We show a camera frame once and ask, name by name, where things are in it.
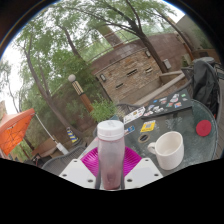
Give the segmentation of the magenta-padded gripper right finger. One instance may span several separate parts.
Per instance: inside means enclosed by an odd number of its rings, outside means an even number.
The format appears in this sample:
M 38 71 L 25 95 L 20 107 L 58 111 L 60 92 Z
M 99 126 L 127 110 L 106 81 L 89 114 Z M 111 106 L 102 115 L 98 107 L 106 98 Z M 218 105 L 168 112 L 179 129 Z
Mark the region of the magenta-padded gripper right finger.
M 150 158 L 142 158 L 128 147 L 125 148 L 123 174 L 126 189 L 140 188 L 163 177 Z

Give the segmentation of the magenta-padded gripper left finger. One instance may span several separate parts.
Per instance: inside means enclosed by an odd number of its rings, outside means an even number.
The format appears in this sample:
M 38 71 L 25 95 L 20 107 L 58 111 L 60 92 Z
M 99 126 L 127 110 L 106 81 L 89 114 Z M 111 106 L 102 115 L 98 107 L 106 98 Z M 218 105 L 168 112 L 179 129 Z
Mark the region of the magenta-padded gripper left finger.
M 73 159 L 61 172 L 60 177 L 84 188 L 99 189 L 97 148 L 85 150 L 78 159 Z

